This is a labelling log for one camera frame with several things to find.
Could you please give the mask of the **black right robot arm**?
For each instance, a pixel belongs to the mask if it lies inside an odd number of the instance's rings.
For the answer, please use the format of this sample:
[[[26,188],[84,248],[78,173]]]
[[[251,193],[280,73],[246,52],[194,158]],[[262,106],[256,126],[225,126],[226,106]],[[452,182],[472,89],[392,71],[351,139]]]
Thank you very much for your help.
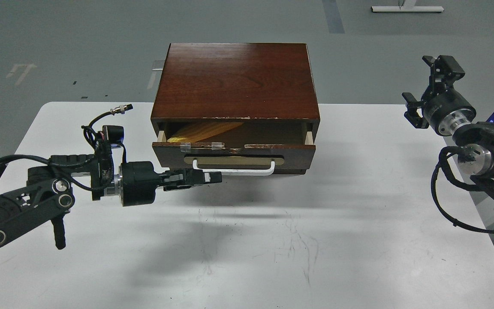
[[[437,178],[442,171],[454,186],[484,192],[494,200],[494,112],[486,121],[475,122],[476,109],[454,88],[465,76],[453,56],[423,56],[430,68],[429,84],[418,100],[404,92],[404,117],[417,129],[431,127],[439,136],[450,136],[455,146],[441,149],[431,176],[431,195],[437,209],[453,226],[494,235],[494,230],[466,224],[449,215],[437,197]]]

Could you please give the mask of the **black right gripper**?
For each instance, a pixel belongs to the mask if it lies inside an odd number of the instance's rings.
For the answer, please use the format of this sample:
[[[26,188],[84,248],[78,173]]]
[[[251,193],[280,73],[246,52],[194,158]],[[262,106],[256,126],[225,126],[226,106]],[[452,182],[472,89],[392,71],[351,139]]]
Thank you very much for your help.
[[[475,108],[453,87],[454,82],[465,76],[465,71],[450,55],[437,58],[424,55],[422,59],[431,69],[429,84],[421,101],[412,93],[402,92],[407,108],[404,117],[417,129],[431,127],[437,135],[451,136],[459,127],[472,123],[476,116]]]

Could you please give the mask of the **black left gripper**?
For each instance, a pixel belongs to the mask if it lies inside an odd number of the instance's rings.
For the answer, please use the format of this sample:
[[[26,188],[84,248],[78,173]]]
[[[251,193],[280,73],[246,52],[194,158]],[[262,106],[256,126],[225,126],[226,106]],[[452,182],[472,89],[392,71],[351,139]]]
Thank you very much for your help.
[[[221,183],[221,172],[195,169],[154,171],[151,161],[134,161],[121,164],[121,201],[124,207],[154,203],[156,189],[163,181],[163,191],[184,190],[211,183]]]

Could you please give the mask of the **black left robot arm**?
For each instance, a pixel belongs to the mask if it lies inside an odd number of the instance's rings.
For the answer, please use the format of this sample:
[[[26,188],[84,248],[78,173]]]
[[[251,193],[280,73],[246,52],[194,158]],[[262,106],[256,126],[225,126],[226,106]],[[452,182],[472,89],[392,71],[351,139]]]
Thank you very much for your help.
[[[29,168],[26,186],[0,194],[0,248],[48,221],[53,225],[56,247],[65,248],[63,217],[76,202],[72,185],[89,191],[94,201],[118,196],[121,205],[136,206],[153,203],[157,188],[173,191],[222,181],[220,172],[195,168],[157,173],[152,162],[128,162],[125,155],[116,173],[112,149],[124,148],[124,128],[104,125],[101,131],[94,131],[93,125],[132,108],[131,104],[112,108],[82,127],[93,154],[0,158],[0,166],[21,159],[39,162],[39,166]]]

